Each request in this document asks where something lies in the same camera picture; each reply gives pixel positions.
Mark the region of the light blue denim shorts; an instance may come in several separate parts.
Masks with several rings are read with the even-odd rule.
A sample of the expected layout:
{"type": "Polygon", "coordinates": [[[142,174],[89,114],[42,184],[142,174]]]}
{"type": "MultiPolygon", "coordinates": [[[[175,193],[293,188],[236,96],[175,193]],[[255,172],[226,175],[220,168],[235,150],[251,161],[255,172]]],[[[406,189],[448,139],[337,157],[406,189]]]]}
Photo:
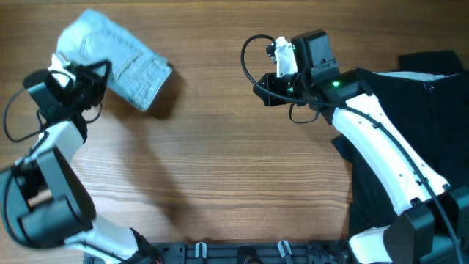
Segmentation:
{"type": "Polygon", "coordinates": [[[85,10],[63,30],[56,51],[83,65],[109,60],[109,88],[140,111],[148,110],[172,72],[165,57],[93,9],[85,10]]]}

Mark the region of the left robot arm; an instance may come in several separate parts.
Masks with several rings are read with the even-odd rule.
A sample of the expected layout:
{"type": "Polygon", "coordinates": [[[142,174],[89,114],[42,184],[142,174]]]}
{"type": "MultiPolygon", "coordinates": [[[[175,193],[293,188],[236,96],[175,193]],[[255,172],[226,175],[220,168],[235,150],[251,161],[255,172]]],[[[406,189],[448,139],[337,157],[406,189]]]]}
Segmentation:
{"type": "Polygon", "coordinates": [[[1,218],[7,234],[30,249],[77,249],[104,263],[162,263],[158,250],[132,228],[99,216],[70,166],[87,140],[83,112],[101,106],[112,63],[67,62],[23,81],[38,106],[38,140],[1,171],[1,218]]]}

